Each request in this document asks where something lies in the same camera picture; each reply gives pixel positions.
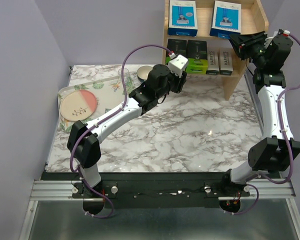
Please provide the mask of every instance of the tray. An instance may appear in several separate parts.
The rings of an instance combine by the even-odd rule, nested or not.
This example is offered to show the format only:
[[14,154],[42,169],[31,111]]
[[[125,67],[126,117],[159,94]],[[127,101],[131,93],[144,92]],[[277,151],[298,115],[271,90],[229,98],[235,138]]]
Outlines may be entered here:
[[[128,93],[131,93],[131,91],[137,88],[140,84],[141,83],[138,80],[136,74],[127,76],[125,79],[125,86]],[[65,98],[67,95],[80,89],[92,92],[97,100],[96,110],[90,117],[82,120],[83,123],[86,123],[88,121],[102,116],[103,114],[120,104],[125,97],[120,76],[109,77],[102,80],[90,81],[84,84],[78,84],[75,86],[67,86],[62,88],[57,94],[59,109],[59,127],[62,129],[62,131],[66,133],[69,133],[71,131],[72,125],[75,122],[69,121],[62,117],[60,113],[60,103],[63,100],[63,98]]]

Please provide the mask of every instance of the lavender wall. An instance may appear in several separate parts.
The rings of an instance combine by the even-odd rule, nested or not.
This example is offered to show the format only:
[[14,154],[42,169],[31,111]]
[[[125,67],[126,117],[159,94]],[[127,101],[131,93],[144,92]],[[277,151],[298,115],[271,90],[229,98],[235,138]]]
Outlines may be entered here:
[[0,240],[19,238],[69,67],[33,0],[0,1]]
[[[278,28],[290,30],[300,39],[300,0],[283,2],[269,32],[272,33]],[[294,43],[282,70],[288,86],[296,86],[300,83],[300,47],[297,43]],[[300,141],[300,89],[286,94],[286,109],[294,138]],[[294,166],[292,183],[297,195],[295,201],[300,212],[300,155],[294,161]]]
[[285,0],[261,0],[266,17],[271,24]]
[[[65,59],[74,64],[121,64],[144,44],[162,44],[164,0],[35,0]],[[134,53],[130,63],[161,62],[162,51]]]

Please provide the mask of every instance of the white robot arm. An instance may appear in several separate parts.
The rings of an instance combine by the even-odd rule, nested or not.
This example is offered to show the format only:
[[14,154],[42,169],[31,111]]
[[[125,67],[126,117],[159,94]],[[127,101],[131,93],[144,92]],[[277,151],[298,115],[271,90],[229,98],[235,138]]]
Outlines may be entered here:
[[170,91],[180,93],[186,82],[187,65],[188,59],[182,55],[172,59],[168,66],[155,65],[148,79],[130,93],[124,106],[123,102],[87,124],[81,121],[74,123],[67,143],[70,151],[73,151],[79,137],[88,129],[92,129],[78,143],[74,154],[82,176],[92,188],[101,181],[97,166],[101,157],[100,144],[119,127],[154,108],[158,100]]
[[293,45],[288,35],[288,31],[279,30],[271,38],[261,32],[232,36],[230,40],[236,54],[242,60],[251,58],[256,66],[253,83],[261,102],[264,125],[262,140],[250,149],[248,160],[231,170],[233,183],[244,185],[258,176],[285,171],[291,163],[289,151],[293,159],[300,153],[300,142],[294,140],[288,123],[286,81],[280,70]]

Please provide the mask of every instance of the marble tabletop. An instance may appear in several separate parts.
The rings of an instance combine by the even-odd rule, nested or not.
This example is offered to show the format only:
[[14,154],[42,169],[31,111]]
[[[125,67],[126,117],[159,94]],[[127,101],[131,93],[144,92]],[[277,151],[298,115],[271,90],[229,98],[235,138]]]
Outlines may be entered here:
[[[134,81],[141,65],[127,65]],[[69,86],[118,76],[121,65],[76,65]],[[101,144],[100,172],[223,172],[247,159],[261,130],[244,77],[229,101],[217,76],[188,76],[179,94]],[[70,172],[69,133],[57,128],[47,172]]]

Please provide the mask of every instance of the metal frame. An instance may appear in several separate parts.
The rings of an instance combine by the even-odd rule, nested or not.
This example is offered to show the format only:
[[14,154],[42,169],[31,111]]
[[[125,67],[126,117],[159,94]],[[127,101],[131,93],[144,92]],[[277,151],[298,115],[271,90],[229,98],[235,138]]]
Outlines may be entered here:
[[35,215],[37,211],[38,201],[31,201],[28,204],[28,208],[26,210],[25,218],[23,221],[21,234],[19,240],[28,240],[31,233],[31,228],[35,220]]
[[300,239],[300,214],[297,208],[296,201],[294,199],[286,199],[286,204],[290,211],[292,222],[298,238]]
[[[102,201],[102,198],[73,198],[72,188],[75,183],[81,181],[35,181],[30,201]],[[291,199],[296,196],[291,182],[275,185],[267,179],[254,179],[251,184],[258,188],[260,199]],[[241,199],[254,199],[255,196],[256,191],[251,188],[250,196]],[[219,197],[219,200],[233,200],[233,196]]]
[[[73,198],[73,184],[80,182],[78,180],[35,181],[19,240],[29,239],[39,201],[102,201],[102,198]],[[300,215],[293,199],[296,195],[291,182],[276,185],[266,179],[254,179],[251,183],[258,188],[260,199],[286,199],[293,225],[300,239]],[[250,189],[250,196],[242,197],[241,199],[254,199],[255,197],[256,191]],[[232,200],[233,197],[219,197],[218,199]]]

